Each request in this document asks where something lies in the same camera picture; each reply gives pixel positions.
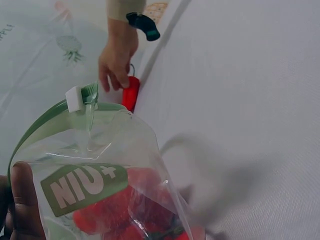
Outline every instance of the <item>hand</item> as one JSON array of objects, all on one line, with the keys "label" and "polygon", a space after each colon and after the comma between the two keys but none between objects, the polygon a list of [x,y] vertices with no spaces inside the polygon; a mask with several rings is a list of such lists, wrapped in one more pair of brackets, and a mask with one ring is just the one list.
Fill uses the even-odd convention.
[{"label": "hand", "polygon": [[108,19],[108,42],[99,57],[99,79],[106,92],[129,87],[131,57],[138,49],[137,30],[128,23]]},{"label": "hand", "polygon": [[0,176],[0,240],[46,240],[41,224],[38,200],[30,166],[16,163],[11,170],[11,191],[8,179]]}]

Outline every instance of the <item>white fabric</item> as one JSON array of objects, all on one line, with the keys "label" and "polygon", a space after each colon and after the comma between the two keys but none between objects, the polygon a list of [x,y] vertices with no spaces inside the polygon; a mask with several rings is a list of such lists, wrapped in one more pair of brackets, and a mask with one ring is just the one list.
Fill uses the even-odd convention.
[{"label": "white fabric", "polygon": [[192,0],[139,93],[174,183],[228,240],[320,239],[319,10]]},{"label": "white fabric", "polygon": [[[158,2],[148,0],[147,5]],[[161,2],[166,6],[170,0]],[[154,12],[159,17],[161,11]],[[0,174],[7,172],[15,146],[41,114],[72,87],[98,80],[107,29],[106,0],[0,1]],[[147,47],[139,31],[131,61],[136,71]],[[67,64],[68,51],[81,56],[73,54],[76,61]],[[105,94],[100,87],[101,102],[120,103],[121,97],[121,91]]]}]

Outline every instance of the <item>sleeve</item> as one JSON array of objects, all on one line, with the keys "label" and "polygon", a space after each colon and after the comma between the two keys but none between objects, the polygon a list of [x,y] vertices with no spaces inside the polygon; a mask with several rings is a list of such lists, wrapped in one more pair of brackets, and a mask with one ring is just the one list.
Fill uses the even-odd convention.
[{"label": "sleeve", "polygon": [[106,0],[108,18],[127,22],[128,13],[142,13],[147,0]]}]

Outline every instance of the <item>plastic bag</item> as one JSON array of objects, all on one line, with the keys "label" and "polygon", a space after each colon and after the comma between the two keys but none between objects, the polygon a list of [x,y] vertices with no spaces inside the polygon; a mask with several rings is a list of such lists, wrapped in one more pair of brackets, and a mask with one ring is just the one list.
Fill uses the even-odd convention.
[{"label": "plastic bag", "polygon": [[81,90],[83,110],[63,100],[25,133],[11,158],[33,172],[47,239],[203,240],[175,190],[152,129],[122,105]]}]

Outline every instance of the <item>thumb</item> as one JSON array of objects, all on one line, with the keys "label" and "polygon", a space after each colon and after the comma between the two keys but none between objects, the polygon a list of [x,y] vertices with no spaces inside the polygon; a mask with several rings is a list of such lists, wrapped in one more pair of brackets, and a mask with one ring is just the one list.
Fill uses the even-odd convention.
[{"label": "thumb", "polygon": [[129,87],[129,78],[126,71],[126,68],[118,68],[113,71],[113,74],[115,75],[117,81],[121,84],[121,86],[126,89]]}]

